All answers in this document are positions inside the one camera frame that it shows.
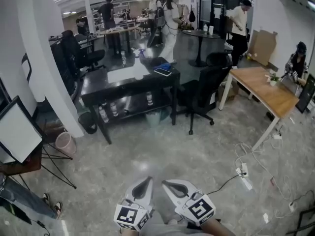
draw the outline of white table leg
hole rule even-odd
[[[226,84],[225,84],[224,93],[223,93],[223,96],[222,96],[222,99],[221,99],[221,102],[220,102],[220,105],[219,105],[219,109],[220,110],[222,110],[223,107],[224,107],[224,104],[225,104],[225,101],[226,101],[226,98],[227,98],[227,94],[230,91],[231,83],[232,83],[232,75],[229,73],[228,77],[227,77]]]
[[[272,121],[272,123],[269,125],[269,127],[267,128],[267,130],[265,131],[265,133],[260,137],[260,139],[258,140],[258,142],[252,147],[252,151],[255,151],[259,145],[267,138],[267,136],[270,134],[270,132],[274,129],[274,127],[276,126],[276,124],[278,123],[279,118],[275,117],[274,120]]]

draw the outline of blue object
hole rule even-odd
[[[161,65],[158,65],[158,66],[155,66],[153,67],[153,70],[157,70],[158,68],[161,68],[163,70],[166,70],[168,71],[169,69],[171,69],[171,64],[170,63],[164,63],[164,64],[161,64]]]

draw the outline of water bottle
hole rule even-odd
[[[116,107],[116,104],[114,102],[112,102],[110,104],[110,109],[112,110],[112,113],[113,113],[113,116],[118,116],[118,112],[117,112],[117,107]]]
[[[123,60],[123,66],[125,66],[126,65],[125,51],[122,51],[122,60]]]
[[[148,101],[148,105],[149,105],[149,106],[152,106],[152,105],[153,105],[151,92],[147,92],[147,101]]]
[[[99,114],[102,117],[103,121],[104,122],[108,122],[109,119],[107,117],[107,114],[106,114],[105,110],[101,106],[99,106],[98,110],[99,110]]]

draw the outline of bag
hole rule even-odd
[[[194,12],[193,12],[193,10],[192,10],[192,6],[191,6],[191,10],[190,10],[190,15],[189,15],[189,21],[190,21],[191,23],[193,23],[193,22],[196,21],[196,16],[195,16],[195,14],[194,14]]]
[[[157,11],[156,11],[156,17],[155,17],[155,26],[157,28],[163,28],[166,25],[165,16],[164,16],[164,6],[158,7],[158,1],[157,0]]]

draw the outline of shelf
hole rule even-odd
[[[171,105],[171,100],[166,95],[164,90],[152,91],[151,93],[152,93],[152,102],[153,102],[152,106],[148,105],[146,93],[141,93],[141,94],[131,96],[131,102],[129,105],[128,113],[126,113],[124,110],[127,97],[115,100],[114,102],[116,103],[116,108],[118,112],[118,116],[116,117],[113,116],[113,113],[110,109],[110,103],[112,101],[107,102],[105,106],[105,111],[109,118],[109,122],[107,123],[116,122],[121,119],[129,118],[135,115],[140,115],[140,114],[152,111],[152,110],[164,108]]]

